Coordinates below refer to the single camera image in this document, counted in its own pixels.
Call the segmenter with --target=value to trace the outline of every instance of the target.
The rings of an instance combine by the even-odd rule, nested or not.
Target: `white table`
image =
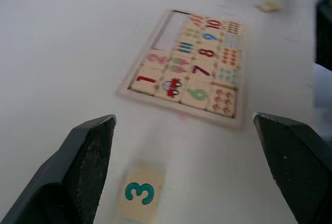
[[[142,159],[166,173],[156,223],[296,223],[270,174],[252,113],[310,122],[313,0],[279,0],[283,11],[270,15],[254,7],[260,1],[0,0],[0,218],[73,127],[115,114],[94,223],[112,221],[119,181]],[[248,23],[241,131],[115,94],[171,8]]]

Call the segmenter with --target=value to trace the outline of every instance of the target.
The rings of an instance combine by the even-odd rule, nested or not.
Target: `wooden puzzle board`
[[[239,127],[244,24],[169,10],[118,92],[139,101]]]

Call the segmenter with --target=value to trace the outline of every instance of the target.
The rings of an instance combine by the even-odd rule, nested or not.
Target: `teal number 3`
[[[140,186],[138,183],[130,183],[124,191],[126,198],[130,201],[134,199],[133,194],[131,193],[131,190],[133,189],[136,190],[136,195],[138,196],[140,196],[144,190],[148,192],[147,197],[142,200],[143,205],[149,204],[155,196],[155,190],[150,184],[143,184]]]

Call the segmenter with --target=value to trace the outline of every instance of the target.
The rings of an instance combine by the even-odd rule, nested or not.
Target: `black object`
[[[254,118],[272,176],[300,224],[332,223],[332,150],[309,126],[258,113]]]
[[[73,128],[1,224],[92,224],[112,146],[114,115]]]

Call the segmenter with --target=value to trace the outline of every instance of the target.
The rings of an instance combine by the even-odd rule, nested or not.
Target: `red car picture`
[[[182,83],[180,82],[180,79],[172,79],[170,81],[166,81],[163,85],[163,89],[167,91],[167,96],[170,98],[174,98],[175,95],[179,94],[179,91],[177,91],[178,87],[182,86]]]

